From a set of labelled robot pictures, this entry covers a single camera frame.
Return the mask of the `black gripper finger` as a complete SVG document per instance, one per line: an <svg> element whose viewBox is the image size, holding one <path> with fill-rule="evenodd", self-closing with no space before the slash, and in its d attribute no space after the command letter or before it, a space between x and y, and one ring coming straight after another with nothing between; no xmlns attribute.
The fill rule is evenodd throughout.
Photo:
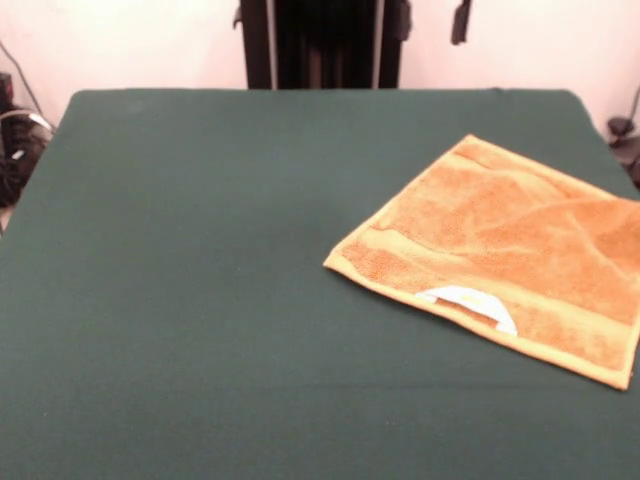
<svg viewBox="0 0 640 480"><path fill-rule="evenodd" d="M397 39L407 41L412 30L412 6L409 0L397 3Z"/></svg>
<svg viewBox="0 0 640 480"><path fill-rule="evenodd" d="M452 22L451 43L460 45L467 41L471 0L462 0L456 7Z"/></svg>

